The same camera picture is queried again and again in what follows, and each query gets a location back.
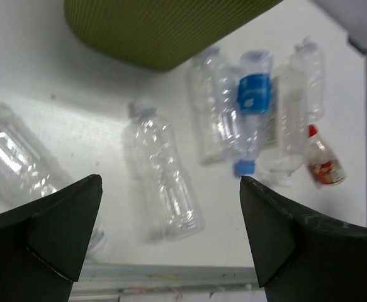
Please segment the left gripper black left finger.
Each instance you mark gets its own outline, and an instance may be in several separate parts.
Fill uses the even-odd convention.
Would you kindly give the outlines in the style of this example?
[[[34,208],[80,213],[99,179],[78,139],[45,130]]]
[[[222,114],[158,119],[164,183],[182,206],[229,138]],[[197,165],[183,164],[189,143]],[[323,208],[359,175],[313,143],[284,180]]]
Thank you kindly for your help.
[[[98,174],[0,214],[0,301],[68,301],[103,194]]]

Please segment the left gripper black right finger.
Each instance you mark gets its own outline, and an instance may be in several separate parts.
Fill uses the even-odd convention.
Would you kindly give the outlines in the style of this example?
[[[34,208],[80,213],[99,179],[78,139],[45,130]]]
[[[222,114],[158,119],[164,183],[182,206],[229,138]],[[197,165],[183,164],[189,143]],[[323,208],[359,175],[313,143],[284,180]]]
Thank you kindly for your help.
[[[367,228],[288,199],[252,177],[240,205],[268,301],[367,301]]]

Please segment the white cap large clear bottle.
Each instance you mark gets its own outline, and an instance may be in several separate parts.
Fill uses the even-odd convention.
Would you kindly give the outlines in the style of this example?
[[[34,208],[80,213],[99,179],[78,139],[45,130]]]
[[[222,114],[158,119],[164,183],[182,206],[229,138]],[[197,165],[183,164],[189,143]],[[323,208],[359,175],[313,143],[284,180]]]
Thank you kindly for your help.
[[[304,86],[297,75],[272,78],[264,124],[265,141],[257,166],[270,185],[292,186],[294,172],[304,163],[307,145]]]

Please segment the clear ribbed plastic bottle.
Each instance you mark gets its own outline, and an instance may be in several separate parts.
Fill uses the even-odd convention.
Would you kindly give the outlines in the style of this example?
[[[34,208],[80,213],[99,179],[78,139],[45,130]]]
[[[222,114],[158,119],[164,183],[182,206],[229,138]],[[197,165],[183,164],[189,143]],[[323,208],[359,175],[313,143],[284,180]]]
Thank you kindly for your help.
[[[138,206],[142,207],[146,240],[175,241],[200,233],[206,223],[171,123],[147,97],[128,104],[128,118],[123,148],[141,194]]]

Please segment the blue label plastic bottle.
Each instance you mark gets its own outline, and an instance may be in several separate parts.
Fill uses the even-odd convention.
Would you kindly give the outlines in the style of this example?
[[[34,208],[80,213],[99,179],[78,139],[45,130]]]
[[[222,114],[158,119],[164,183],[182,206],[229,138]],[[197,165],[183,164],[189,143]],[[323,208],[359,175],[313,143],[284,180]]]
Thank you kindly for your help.
[[[263,149],[272,67],[269,50],[250,50],[240,56],[238,66],[227,64],[218,75],[223,141],[236,177],[255,173]]]

